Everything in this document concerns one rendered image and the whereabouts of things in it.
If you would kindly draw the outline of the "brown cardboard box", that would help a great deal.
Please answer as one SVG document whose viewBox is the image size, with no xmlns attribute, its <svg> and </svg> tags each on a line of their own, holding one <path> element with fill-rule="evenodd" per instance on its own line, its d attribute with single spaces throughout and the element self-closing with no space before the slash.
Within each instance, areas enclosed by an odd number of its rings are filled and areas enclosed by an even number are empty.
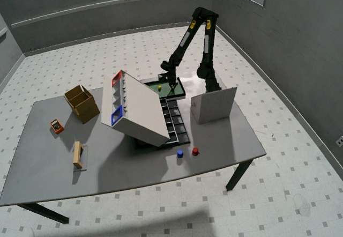
<svg viewBox="0 0 343 237">
<path fill-rule="evenodd" d="M 65 98 L 74 113 L 79 117 L 83 124 L 100 113 L 93 95 L 80 85 L 65 93 Z M 73 109 L 74 108 L 74 109 Z"/>
</svg>

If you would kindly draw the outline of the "orange pocket multimeter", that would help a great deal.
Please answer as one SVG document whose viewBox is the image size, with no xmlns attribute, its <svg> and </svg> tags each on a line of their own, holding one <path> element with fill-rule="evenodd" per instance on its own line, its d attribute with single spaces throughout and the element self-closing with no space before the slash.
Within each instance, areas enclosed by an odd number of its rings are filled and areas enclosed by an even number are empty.
<svg viewBox="0 0 343 237">
<path fill-rule="evenodd" d="M 50 125 L 57 134 L 61 133 L 64 130 L 58 119 L 55 119 L 52 122 L 50 122 Z"/>
</svg>

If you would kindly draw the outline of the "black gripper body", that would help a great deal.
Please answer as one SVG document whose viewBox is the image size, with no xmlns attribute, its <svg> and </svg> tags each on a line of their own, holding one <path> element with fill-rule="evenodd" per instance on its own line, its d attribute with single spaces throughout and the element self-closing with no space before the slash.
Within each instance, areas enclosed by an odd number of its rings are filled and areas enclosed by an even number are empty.
<svg viewBox="0 0 343 237">
<path fill-rule="evenodd" d="M 176 74 L 172 75 L 173 76 L 173 82 L 168 82 L 169 85 L 173 85 L 173 84 L 178 84 L 177 78 L 176 78 Z"/>
</svg>

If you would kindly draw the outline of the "green tray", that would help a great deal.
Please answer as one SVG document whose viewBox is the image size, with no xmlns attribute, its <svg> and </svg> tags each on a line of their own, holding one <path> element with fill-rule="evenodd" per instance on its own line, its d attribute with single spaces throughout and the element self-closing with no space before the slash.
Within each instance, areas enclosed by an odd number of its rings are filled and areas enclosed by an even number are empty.
<svg viewBox="0 0 343 237">
<path fill-rule="evenodd" d="M 144 84 L 146 84 L 148 87 L 158 92 L 159 99 L 164 99 L 164 98 L 170 99 L 170 98 L 185 96 L 185 90 L 183 88 L 180 78 L 177 77 L 177 80 L 178 80 L 178 84 L 174 90 L 172 90 L 171 87 L 169 86 L 167 79 L 164 80 L 162 83 L 157 80 L 157 81 L 148 82 Z M 159 89 L 158 86 L 161 86 L 161 88 Z"/>
</svg>

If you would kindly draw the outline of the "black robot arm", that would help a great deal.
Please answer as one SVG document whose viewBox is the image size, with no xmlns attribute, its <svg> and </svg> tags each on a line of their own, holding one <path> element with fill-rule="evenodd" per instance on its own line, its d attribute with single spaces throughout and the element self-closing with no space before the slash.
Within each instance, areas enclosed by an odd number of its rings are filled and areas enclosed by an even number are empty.
<svg viewBox="0 0 343 237">
<path fill-rule="evenodd" d="M 184 53 L 187 50 L 189 44 L 191 43 L 193 37 L 197 33 L 201 24 L 206 21 L 204 49 L 202 58 L 203 63 L 200 63 L 199 68 L 197 69 L 197 76 L 200 79 L 205 80 L 205 93 L 222 90 L 222 88 L 219 86 L 219 83 L 216 82 L 217 79 L 215 77 L 215 70 L 213 68 L 215 26 L 219 15 L 211 10 L 198 7 L 195 9 L 192 17 L 193 20 L 190 26 L 188 27 L 185 35 L 183 36 L 180 44 L 178 45 L 174 53 L 171 54 L 169 61 L 163 61 L 161 63 L 160 67 L 167 71 L 167 73 L 158 74 L 158 80 L 161 83 L 166 79 L 168 79 L 168 82 L 173 82 L 173 76 L 170 75 L 176 74 L 176 66 L 179 66 L 184 56 Z"/>
</svg>

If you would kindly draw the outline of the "blue round cap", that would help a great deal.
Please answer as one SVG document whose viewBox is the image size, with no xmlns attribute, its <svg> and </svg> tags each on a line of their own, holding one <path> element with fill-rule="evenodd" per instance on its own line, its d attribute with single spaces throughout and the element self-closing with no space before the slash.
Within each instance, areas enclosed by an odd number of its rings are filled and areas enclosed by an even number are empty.
<svg viewBox="0 0 343 237">
<path fill-rule="evenodd" d="M 178 151 L 177 151 L 177 156 L 178 156 L 179 158 L 181 158 L 181 157 L 183 156 L 183 151 L 182 151 L 182 150 L 178 150 Z"/>
</svg>

